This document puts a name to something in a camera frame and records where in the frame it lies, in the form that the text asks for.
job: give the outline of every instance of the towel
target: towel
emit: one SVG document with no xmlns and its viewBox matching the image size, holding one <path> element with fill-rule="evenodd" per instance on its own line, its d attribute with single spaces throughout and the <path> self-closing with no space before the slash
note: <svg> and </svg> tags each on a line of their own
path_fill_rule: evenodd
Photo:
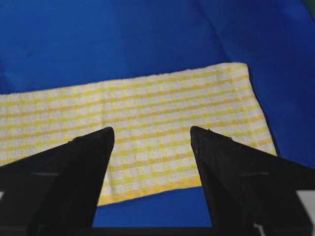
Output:
<svg viewBox="0 0 315 236">
<path fill-rule="evenodd" d="M 193 125 L 276 154 L 247 66 L 221 63 L 0 95 L 0 164 L 112 126 L 115 145 L 99 205 L 200 186 Z"/>
</svg>

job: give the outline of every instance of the blue surface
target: blue surface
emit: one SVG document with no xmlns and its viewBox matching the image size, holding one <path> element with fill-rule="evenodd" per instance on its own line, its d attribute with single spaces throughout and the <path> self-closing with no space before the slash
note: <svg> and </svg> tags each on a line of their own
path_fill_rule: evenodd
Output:
<svg viewBox="0 0 315 236">
<path fill-rule="evenodd" d="M 315 24 L 300 0 L 1 0 L 0 29 L 0 93 L 245 62 L 279 155 L 315 168 Z M 150 209 L 190 191 L 109 206 L 117 219 L 100 207 L 95 222 L 163 226 Z M 204 217 L 171 209 L 174 226 Z"/>
<path fill-rule="evenodd" d="M 167 191 L 101 206 L 93 227 L 209 227 L 205 206 L 201 187 Z"/>
</svg>

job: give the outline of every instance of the yellow stripe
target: yellow stripe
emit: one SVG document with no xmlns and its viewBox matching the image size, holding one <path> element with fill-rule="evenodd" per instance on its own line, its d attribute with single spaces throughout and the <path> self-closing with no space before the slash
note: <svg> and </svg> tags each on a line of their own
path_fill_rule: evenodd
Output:
<svg viewBox="0 0 315 236">
<path fill-rule="evenodd" d="M 255 122 L 258 120 L 263 119 L 263 116 L 258 116 L 258 117 L 253 117 L 250 120 L 248 119 L 243 119 L 243 120 L 232 120 L 232 121 L 227 121 L 227 122 L 223 122 L 223 121 L 219 121 L 219 122 L 215 122 L 215 123 L 207 123 L 204 125 L 200 125 L 200 126 L 204 126 L 204 127 L 208 127 L 208 128 L 213 128 L 213 127 L 220 127 L 220 126 L 228 126 L 228 125 L 233 125 L 233 124 L 242 124 L 242 123 L 247 123 L 247 122 Z M 164 135 L 168 135 L 168 134 L 175 134 L 175 133 L 179 133 L 179 132 L 185 132 L 189 130 L 190 127 L 181 127 L 179 129 L 173 129 L 173 130 L 168 130 L 165 132 L 157 132 L 154 134 L 145 134 L 145 135 L 140 135 L 140 136 L 132 136 L 130 139 L 137 140 L 137 139 L 145 139 L 145 138 L 152 138 L 152 137 L 160 137 L 160 136 L 164 136 Z M 233 134 L 224 134 L 226 136 L 244 136 L 244 135 L 248 135 L 248 134 L 258 134 L 260 132 L 263 131 L 267 131 L 268 128 L 267 127 L 263 127 L 263 128 L 259 128 L 259 129 L 255 129 L 254 131 L 246 131 L 246 132 L 237 132 L 237 133 L 233 133 Z M 35 144 L 31 144 L 31 145 L 22 145 L 22 146 L 11 146 L 11 147 L 7 147 L 7 148 L 2 148 L 0 149 L 0 151 L 12 151 L 12 150 L 19 150 L 19 149 L 27 149 L 27 148 L 33 148 L 33 147 L 41 147 L 41 146 L 45 146 L 45 145 L 52 145 L 52 144 L 62 144 L 64 142 L 67 142 L 69 140 L 71 140 L 72 138 L 64 138 L 64 139 L 58 139 L 58 140 L 50 140 L 50 141 L 46 141 L 46 142 L 36 142 Z M 123 142 L 127 142 L 130 141 L 128 140 L 129 138 L 125 138 L 125 139 L 117 139 L 115 141 L 115 144 L 118 143 L 123 143 Z"/>
<path fill-rule="evenodd" d="M 90 123 L 90 124 L 79 125 L 76 127 L 62 128 L 62 129 L 49 130 L 49 131 L 43 131 L 43 132 L 36 132 L 36 133 L 32 133 L 32 134 L 9 135 L 6 137 L 0 137 L 0 141 L 30 138 L 30 137 L 36 137 L 36 136 L 40 136 L 40 135 L 46 135 L 46 134 L 52 134 L 52 133 L 58 133 L 58 132 L 67 132 L 67 131 L 79 130 L 79 129 L 83 129 L 83 128 L 91 128 L 93 126 L 111 123 L 111 122 L 119 122 L 119 121 L 126 121 L 126 120 L 132 120 L 132 119 L 147 118 L 147 117 L 152 117 L 152 116 L 157 116 L 157 115 L 163 115 L 163 114 L 168 114 L 168 113 L 173 113 L 173 112 L 181 112 L 181 111 L 186 111 L 186 110 L 204 108 L 204 107 L 208 107 L 208 106 L 215 106 L 215 105 L 226 104 L 226 103 L 231 103 L 231 102 L 240 102 L 240 101 L 245 101 L 245 100 L 249 100 L 252 98 L 254 98 L 253 94 L 248 95 L 248 96 L 244 96 L 242 98 L 227 99 L 227 100 L 223 100 L 220 102 L 203 103 L 203 104 L 198 104 L 198 105 L 194 105 L 194 106 L 187 106 L 187 107 L 183 107 L 183 108 L 175 108 L 175 109 L 169 109 L 169 110 L 164 110 L 164 111 L 159 111 L 159 112 L 151 112 L 151 113 L 146 113 L 146 114 L 138 114 L 138 115 L 134 115 L 134 116 L 125 116 L 125 117 L 113 118 L 113 119 L 104 120 L 104 121 L 100 121 L 100 122 L 94 122 L 94 123 Z"/>
<path fill-rule="evenodd" d="M 243 91 L 243 90 L 247 90 L 250 89 L 251 86 L 244 86 L 242 88 L 237 89 L 237 91 Z M 124 107 L 124 108 L 113 108 L 111 110 L 103 110 L 103 111 L 99 111 L 99 112 L 94 112 L 94 113 L 88 113 L 85 115 L 81 115 L 81 116 L 74 116 L 74 117 L 69 117 L 69 118 L 60 118 L 60 119 L 47 119 L 47 120 L 37 120 L 34 122 L 25 122 L 25 123 L 19 123 L 19 124 L 10 124 L 10 125 L 2 125 L 0 126 L 0 129 L 13 129 L 13 128 L 25 128 L 25 127 L 30 127 L 30 126 L 39 126 L 39 125 L 43 125 L 43 124 L 53 124 L 53 123 L 58 123 L 58 122 L 66 122 L 66 121 L 75 121 L 75 120 L 79 120 L 79 119 L 83 119 L 83 118 L 93 118 L 95 116 L 99 116 L 99 115 L 103 115 L 103 114 L 107 114 L 107 113 L 118 113 L 121 111 L 129 111 L 132 109 L 144 109 L 144 108 L 148 108 L 148 107 L 154 107 L 154 106 L 159 106 L 159 105 L 165 105 L 165 104 L 171 104 L 171 103 L 178 103 L 178 102 L 186 102 L 186 101 L 190 101 L 192 99 L 200 99 L 200 98 L 206 98 L 206 97 L 214 97 L 217 95 L 223 95 L 223 94 L 227 94 L 227 93 L 231 93 L 234 92 L 235 89 L 231 89 L 231 90 L 225 90 L 225 91 L 220 91 L 220 92 L 216 92 L 216 93 L 209 93 L 209 94 L 201 94 L 201 95 L 196 95 L 193 97 L 185 97 L 185 98 L 178 98 L 178 99 L 174 99 L 174 100 L 168 100 L 168 101 L 161 101 L 161 102 L 156 102 L 156 103 L 148 103 L 148 104 L 144 104 L 144 105 L 137 105 L 137 106 L 130 106 L 130 107 Z"/>
<path fill-rule="evenodd" d="M 201 126 L 207 127 L 207 128 L 214 127 L 213 124 L 211 124 L 211 123 L 208 123 L 206 125 L 201 125 Z M 260 134 L 260 133 L 265 132 L 265 131 L 268 131 L 267 127 L 258 128 L 258 129 L 255 129 L 253 131 L 249 130 L 249 131 L 245 131 L 245 132 L 236 132 L 236 133 L 231 133 L 231 134 L 223 133 L 223 135 L 229 136 L 229 137 L 240 137 L 240 136 L 245 136 L 245 135 L 252 135 L 253 133 L 254 134 Z M 67 141 L 69 141 L 69 139 L 59 139 L 59 140 L 52 140 L 52 141 L 48 141 L 48 142 L 37 142 L 34 145 L 7 147 L 4 149 L 0 149 L 0 151 L 20 150 L 20 149 L 26 149 L 26 148 L 33 148 L 34 146 L 42 147 L 44 145 L 53 144 L 53 143 L 62 144 L 62 143 L 67 142 Z M 7 164 L 9 162 L 16 161 L 16 160 L 18 160 L 18 159 L 6 159 L 6 160 L 2 160 L 2 161 L 0 160 L 0 165 Z"/>
<path fill-rule="evenodd" d="M 262 120 L 262 119 L 264 119 L 264 117 L 263 116 L 258 116 L 258 117 L 255 117 L 255 119 Z M 240 124 L 240 123 L 245 123 L 245 122 L 248 122 L 248 120 L 247 119 L 244 119 L 244 120 L 233 120 L 231 123 L 232 124 Z M 209 126 L 207 126 L 206 128 L 212 128 L 212 127 L 220 126 L 221 123 L 222 122 L 217 122 L 215 125 L 212 123 L 212 124 L 209 124 Z M 190 144 L 190 139 L 181 140 L 181 141 L 172 141 L 170 143 L 159 144 L 159 145 L 155 145 L 155 146 L 135 147 L 135 148 L 130 149 L 130 150 L 121 150 L 121 151 L 113 152 L 112 156 L 127 156 L 127 155 L 136 154 L 136 153 L 139 153 L 139 152 L 146 152 L 146 151 L 162 149 L 162 148 L 169 148 L 169 147 L 186 145 L 186 144 Z"/>
<path fill-rule="evenodd" d="M 201 124 L 200 126 L 203 127 L 210 127 L 212 126 L 213 123 L 206 123 L 206 124 Z M 150 138 L 157 138 L 161 136 L 166 136 L 166 135 L 173 135 L 173 134 L 178 134 L 182 132 L 187 132 L 189 133 L 190 127 L 180 127 L 177 129 L 169 129 L 166 131 L 160 131 L 160 132 L 155 132 L 151 134 L 142 134 L 142 135 L 135 135 L 135 136 L 129 136 L 126 138 L 120 138 L 115 140 L 115 144 L 121 144 L 125 142 L 130 142 L 130 141 L 136 141 L 136 140 L 141 140 L 141 139 L 150 139 Z M 259 129 L 259 131 L 268 131 L 267 127 L 264 127 L 263 129 Z M 236 134 L 236 136 L 244 136 L 244 135 L 251 135 L 253 134 L 252 131 L 246 131 L 246 132 L 236 132 L 233 133 L 232 135 Z"/>
<path fill-rule="evenodd" d="M 135 89 L 135 88 L 141 88 L 141 87 L 156 85 L 158 83 L 172 83 L 174 81 L 182 81 L 182 80 L 187 80 L 187 79 L 202 78 L 202 77 L 211 76 L 211 75 L 219 75 L 219 74 L 222 74 L 224 72 L 236 71 L 236 70 L 239 70 L 242 68 L 247 68 L 247 67 L 246 67 L 246 65 L 242 64 L 242 65 L 237 65 L 235 67 L 227 68 L 227 69 L 223 69 L 223 70 L 219 70 L 219 71 L 206 72 L 204 74 L 195 74 L 195 75 L 191 75 L 191 76 L 181 76 L 181 77 L 172 77 L 172 75 L 171 75 L 171 77 L 169 77 L 168 79 L 158 79 L 158 80 L 154 80 L 154 81 L 146 81 L 146 82 L 131 84 L 131 85 L 107 86 L 106 88 L 98 88 L 98 89 L 89 90 L 89 91 L 80 92 L 80 93 L 71 94 L 71 95 L 60 94 L 60 95 L 54 96 L 54 97 L 47 97 L 47 98 L 34 99 L 34 100 L 7 101 L 7 102 L 0 103 L 0 107 L 35 104 L 35 103 L 39 103 L 39 102 L 51 102 L 54 100 L 64 100 L 64 99 L 68 99 L 68 98 L 77 98 L 77 97 L 81 97 L 81 96 L 89 96 L 89 95 L 93 95 L 93 94 L 110 92 L 110 91 L 115 91 L 115 90 L 117 91 L 117 90 L 125 90 L 125 89 Z M 71 87 L 59 89 L 59 92 L 62 93 L 63 90 L 66 90 L 66 89 L 71 89 Z"/>
<path fill-rule="evenodd" d="M 240 77 L 237 77 L 235 79 L 237 79 L 237 80 L 247 79 L 248 80 L 248 75 L 240 76 Z M 191 91 L 191 90 L 196 90 L 196 89 L 211 88 L 213 86 L 222 85 L 224 83 L 233 83 L 233 79 L 216 81 L 216 82 L 208 82 L 208 83 L 205 83 L 203 85 L 194 85 L 194 86 L 187 87 L 187 88 L 177 88 L 177 89 L 171 89 L 168 91 L 158 91 L 158 92 L 145 93 L 145 94 L 135 94 L 135 95 L 130 95 L 130 96 L 100 99 L 100 100 L 95 101 L 95 102 L 89 102 L 89 103 L 80 104 L 80 105 L 51 108 L 51 109 L 38 110 L 38 111 L 33 111 L 33 112 L 21 112 L 21 113 L 12 113 L 12 114 L 9 113 L 9 114 L 5 114 L 5 115 L 0 115 L 0 118 L 15 118 L 15 117 L 30 116 L 30 115 L 38 115 L 38 114 L 48 113 L 48 112 L 75 110 L 75 109 L 81 109 L 81 108 L 90 107 L 90 106 L 94 106 L 94 105 L 98 105 L 98 104 L 114 103 L 114 102 L 119 102 L 119 101 L 128 101 L 131 99 L 143 99 L 143 98 L 150 98 L 150 97 L 155 97 L 155 96 L 162 96 L 162 95 L 166 95 L 166 94 L 175 94 L 175 93 L 179 93 L 179 92 Z"/>
<path fill-rule="evenodd" d="M 125 177 L 123 179 L 118 179 L 118 180 L 111 179 L 108 182 L 104 182 L 103 187 L 117 186 L 120 184 L 132 183 L 132 182 L 136 182 L 136 181 L 142 181 L 142 180 L 146 180 L 146 179 L 157 178 L 160 176 L 166 176 L 166 175 L 170 175 L 172 173 L 179 173 L 179 172 L 191 171 L 191 170 L 197 170 L 196 164 L 190 165 L 190 166 L 185 166 L 185 167 L 178 167 L 178 168 L 175 168 L 172 170 L 166 170 L 166 171 L 161 171 L 161 172 L 152 172 L 148 175 L 136 175 L 134 177 Z"/>
<path fill-rule="evenodd" d="M 178 188 L 191 188 L 191 187 L 197 187 L 201 185 L 201 181 L 199 176 L 190 177 L 181 179 L 177 182 L 171 182 L 163 185 L 148 187 L 148 188 L 141 188 L 139 190 L 132 190 L 128 191 L 122 194 L 111 194 L 109 196 L 104 196 L 102 193 L 98 199 L 98 206 L 99 205 L 105 205 L 120 201 L 125 201 L 128 199 L 133 199 L 136 197 L 143 197 L 154 193 L 160 193 L 159 189 L 162 189 L 163 191 L 178 189 Z"/>
<path fill-rule="evenodd" d="M 127 170 L 130 168 L 134 168 L 134 167 L 141 167 L 141 166 L 146 166 L 146 165 L 153 165 L 153 164 L 157 164 L 157 163 L 164 163 L 164 162 L 168 162 L 168 161 L 173 161 L 173 160 L 181 160 L 187 157 L 192 157 L 193 156 L 193 152 L 188 151 L 185 153 L 181 153 L 181 154 L 176 154 L 176 155 L 172 155 L 172 156 L 164 156 L 162 158 L 158 158 L 158 159 L 150 159 L 150 160 L 146 160 L 146 161 L 136 161 L 130 164 L 123 164 L 121 166 L 108 166 L 108 171 L 123 171 L 123 170 Z"/>
</svg>

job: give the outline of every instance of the dish towel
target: dish towel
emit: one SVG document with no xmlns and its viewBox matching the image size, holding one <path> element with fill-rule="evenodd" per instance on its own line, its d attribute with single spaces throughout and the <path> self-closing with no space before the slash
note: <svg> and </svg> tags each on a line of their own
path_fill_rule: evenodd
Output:
<svg viewBox="0 0 315 236">
<path fill-rule="evenodd" d="M 0 164 L 112 126 L 115 145 L 99 205 L 200 186 L 193 125 L 276 154 L 247 66 L 221 63 L 0 95 Z"/>
</svg>

